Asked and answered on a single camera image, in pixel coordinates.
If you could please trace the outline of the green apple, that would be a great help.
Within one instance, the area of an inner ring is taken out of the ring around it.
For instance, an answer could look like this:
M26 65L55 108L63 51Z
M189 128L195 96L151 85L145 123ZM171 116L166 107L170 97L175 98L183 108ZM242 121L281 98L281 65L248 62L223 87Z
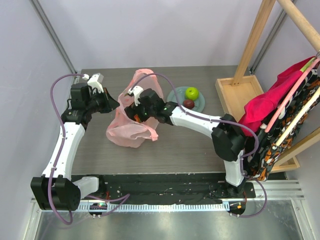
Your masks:
M200 94L199 90L196 87L188 87L185 90L185 98L192 101L197 100L199 97L199 94Z

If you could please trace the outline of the pink plastic bag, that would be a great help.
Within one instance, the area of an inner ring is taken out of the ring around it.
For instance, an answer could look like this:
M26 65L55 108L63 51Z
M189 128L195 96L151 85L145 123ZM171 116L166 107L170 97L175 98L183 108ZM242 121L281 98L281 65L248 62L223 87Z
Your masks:
M151 74L151 69L143 68L135 71L132 80L117 98L119 107L115 110L115 118L106 130L106 137L122 147L138 148L145 140L156 141L158 120L150 117L147 121L138 123L127 117L125 108L134 103L134 99L126 93L144 75Z

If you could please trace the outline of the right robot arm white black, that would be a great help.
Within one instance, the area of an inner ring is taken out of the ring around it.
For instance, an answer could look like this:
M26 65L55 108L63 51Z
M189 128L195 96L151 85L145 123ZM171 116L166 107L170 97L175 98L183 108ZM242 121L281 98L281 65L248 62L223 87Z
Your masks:
M211 138L215 153L224 162L226 193L236 198L244 192L246 179L241 164L245 135L231 115L210 116L181 107L173 101L164 102L151 88L135 86L126 95L133 98L133 103L124 109L131 120L145 123L154 118L162 124L184 127Z

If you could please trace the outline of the dark purple plum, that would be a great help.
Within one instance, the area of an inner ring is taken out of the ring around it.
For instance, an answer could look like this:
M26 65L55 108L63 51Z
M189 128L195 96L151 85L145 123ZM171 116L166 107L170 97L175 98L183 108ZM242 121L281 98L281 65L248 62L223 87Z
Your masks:
M195 107L195 102L191 99L185 99L182 105L187 109L193 109Z

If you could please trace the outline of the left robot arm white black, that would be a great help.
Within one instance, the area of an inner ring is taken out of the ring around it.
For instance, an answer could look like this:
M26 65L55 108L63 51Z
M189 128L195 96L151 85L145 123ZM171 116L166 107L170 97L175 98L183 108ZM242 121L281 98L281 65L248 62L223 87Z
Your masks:
M68 108L61 114L59 137L51 159L30 187L42 210L75 211L88 195L100 200L107 192L100 177L85 176L72 181L77 149L95 113L107 114L119 107L108 90L98 83L77 83L70 89Z

